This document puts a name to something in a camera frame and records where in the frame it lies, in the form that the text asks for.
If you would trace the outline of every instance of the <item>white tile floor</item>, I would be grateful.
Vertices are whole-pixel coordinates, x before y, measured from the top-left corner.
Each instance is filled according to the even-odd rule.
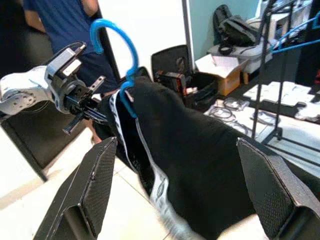
[[[9,195],[0,198],[0,239],[33,238],[60,185],[91,148],[90,136],[86,129],[64,149],[48,169],[48,182],[31,179],[23,187],[13,188]],[[115,160],[110,199],[98,239],[173,240],[149,203],[137,175],[119,159]],[[245,219],[227,229],[219,238],[231,239],[264,240],[258,217]]]

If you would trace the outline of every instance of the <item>black bag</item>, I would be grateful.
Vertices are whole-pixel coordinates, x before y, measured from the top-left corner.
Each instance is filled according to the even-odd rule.
[[[240,16],[233,16],[225,4],[214,11],[213,28],[222,45],[253,46],[258,35],[258,29],[247,24]]]

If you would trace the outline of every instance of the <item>person's arm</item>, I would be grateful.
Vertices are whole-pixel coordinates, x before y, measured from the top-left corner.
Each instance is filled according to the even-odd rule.
[[[85,13],[92,17],[98,11],[98,0],[81,0],[83,10]]]
[[[43,33],[46,32],[44,25],[42,24],[39,15],[36,11],[25,10],[24,11],[25,21],[30,26]]]

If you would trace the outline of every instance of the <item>tan box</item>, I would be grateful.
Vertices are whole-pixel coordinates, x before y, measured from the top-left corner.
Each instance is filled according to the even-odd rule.
[[[248,60],[245,60],[242,63],[240,63],[232,72],[229,73],[229,75],[226,78],[220,77],[220,79],[218,80],[218,92],[221,95],[227,96],[237,87],[239,87],[240,73],[246,67],[248,62]]]
[[[218,79],[218,92],[227,96],[240,85],[240,73],[249,60],[229,56],[212,56],[210,54],[195,61],[198,70]]]

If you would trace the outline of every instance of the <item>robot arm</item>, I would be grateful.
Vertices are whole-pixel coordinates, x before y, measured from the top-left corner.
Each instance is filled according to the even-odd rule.
[[[41,101],[51,101],[58,111],[75,115],[63,130],[70,134],[82,119],[93,119],[107,124],[107,118],[97,112],[98,100],[93,94],[103,83],[100,76],[90,87],[79,80],[76,72],[81,67],[77,58],[86,48],[82,44],[75,51],[66,48],[47,64],[27,72],[12,73],[0,79],[0,123]]]
[[[0,79],[0,112],[7,118],[41,101],[53,101],[45,81],[47,66],[12,73]]]

